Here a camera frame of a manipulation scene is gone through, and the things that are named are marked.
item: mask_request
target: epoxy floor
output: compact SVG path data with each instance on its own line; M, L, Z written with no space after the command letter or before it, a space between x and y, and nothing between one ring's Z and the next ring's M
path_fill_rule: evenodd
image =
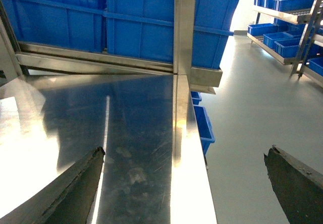
M246 36L230 37L217 95L202 94L216 142L207 152L219 224L288 224L263 154L273 144L323 173L323 88Z

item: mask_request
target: shelving unit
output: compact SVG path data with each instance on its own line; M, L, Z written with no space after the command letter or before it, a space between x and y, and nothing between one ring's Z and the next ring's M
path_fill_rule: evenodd
M310 9L289 12L275 11L260 6L254 6L253 9L259 13L275 17L294 25L305 24L310 19Z
M304 64L300 68L299 77L301 77L303 74L307 78L310 78L315 83L317 83L318 85L320 85L321 87L323 87L323 76L321 76L317 72L313 71L312 69L310 69L308 66L306 66Z
M256 24L258 24L259 22L260 14L266 14L266 15L275 17L279 20L292 23L294 25L306 24L302 37L300 39L298 51L294 58L284 58L278 53L276 53L274 50L266 46L263 43L263 36L254 37L250 34L248 34L247 36L252 40L252 42L256 43L263 50L268 52L273 58L275 58L282 65L292 65L293 67L292 67L291 74L295 74L297 72L298 65L304 61L303 60L304 58L307 57L308 52L305 55L303 55L303 52L306 47L307 41L309 39L313 24L318 21L318 18L320 18L321 2L322 0L314 0L313 6L310 9L288 11L288 12L281 12L281 11L260 7L260 6L254 6L254 10L258 12Z
M273 58L275 58L282 65L291 65L293 63L293 61L295 60L295 58L283 58L277 52L275 52L274 50L272 50L271 48L269 48L268 46L266 46L263 43L263 36L256 36L255 37L255 36L250 35L249 33L247 34L247 36L254 43L256 43L258 46L260 46L263 50L265 50L266 52L268 52L269 55L271 55Z

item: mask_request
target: metal rack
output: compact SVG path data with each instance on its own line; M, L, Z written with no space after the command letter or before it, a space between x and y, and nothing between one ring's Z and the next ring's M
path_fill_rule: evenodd
M293 61L295 60L295 58L283 58L277 52L275 52L274 50L272 50L271 48L266 46L263 43L263 36L256 36L255 37L255 36L250 35L249 33L247 34L247 36L254 43L256 43L258 46L260 46L262 49L264 49L266 52L268 52L269 55L271 55L273 58L275 58L282 65L291 65L293 63Z
M47 45L18 42L0 3L0 69L8 80L26 69L60 71L77 74L174 74L186 75L194 90L215 93L222 70L192 67L195 0L175 0L174 62L119 57L106 53L89 53Z
M314 29L314 34L312 36L312 39L311 39L311 42L309 44L309 47L310 45L312 44L316 44L320 47L323 47L323 36L322 35L319 35L319 34L316 34L316 32L318 31L319 27L320 27L320 22L322 20L322 12L320 12L319 14L319 19L316 20L316 23L315 23L315 29ZM293 70L296 71L298 65L294 65L294 68ZM318 85L320 85L321 87L323 87L323 76L318 74L317 72L313 71L312 69L310 69L308 67L308 63L306 61L303 61L302 62L302 65L298 71L298 79L302 76L302 75L305 75L306 77L310 78L311 80L313 80L314 82L316 82Z
M258 46L260 46L262 49L268 52L273 58L275 58L282 65L292 65L291 74L295 74L299 63L302 63L304 59L307 57L307 53L309 50L304 55L304 49L309 39L313 24L318 21L318 18L320 18L321 2L322 0L314 0L313 6L311 9L289 11L289 12L280 12L280 11L275 11L268 8L254 6L254 10L258 12L256 24L258 24L259 22L260 14L266 14L266 15L275 17L277 19L292 23L294 25L306 24L302 37L299 42L298 51L294 58L283 58L282 56L280 56L278 53L276 53L274 50L272 50L271 48L269 48L263 43L263 36L254 37L250 34L247 34L247 36L252 40L252 42L255 42Z

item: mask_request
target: metal shelf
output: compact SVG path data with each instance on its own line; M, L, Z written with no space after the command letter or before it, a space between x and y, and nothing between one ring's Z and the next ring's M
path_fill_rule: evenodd
M307 78L310 78L314 82L316 82L318 85L323 87L323 76L318 74L317 72L313 71L312 69L308 68L305 65L301 66L300 74L304 74Z
M294 62L295 58L283 58L278 53L276 53L274 50L272 50L271 48L269 48L268 46L266 46L263 43L263 36L254 37L254 36L250 35L249 33L247 34L247 36L254 43L256 43L258 46L260 46L262 49L264 49L266 52L268 52L273 58L275 58L282 65L291 65Z
M281 12L275 11L268 8L254 6L253 9L259 13L263 13L277 19L292 23L294 25L305 24L310 19L310 9L305 10L297 10L297 11L289 11L289 12Z
M315 34L313 37L313 40L314 40L314 44L323 47L323 36L322 35Z

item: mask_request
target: stainless steel table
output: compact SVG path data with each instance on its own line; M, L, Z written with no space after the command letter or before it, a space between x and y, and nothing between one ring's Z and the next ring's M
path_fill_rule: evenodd
M186 76L20 77L0 99L0 217L102 146L88 223L217 223Z

